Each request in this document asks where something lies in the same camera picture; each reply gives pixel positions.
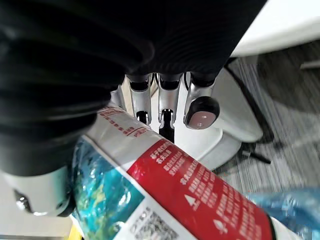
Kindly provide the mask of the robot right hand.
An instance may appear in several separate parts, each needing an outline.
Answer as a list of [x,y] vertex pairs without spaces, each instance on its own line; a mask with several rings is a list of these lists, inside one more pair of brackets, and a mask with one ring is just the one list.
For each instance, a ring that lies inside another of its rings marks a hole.
[[3,0],[0,169],[18,208],[67,217],[78,139],[111,91],[150,73],[207,86],[263,0]]

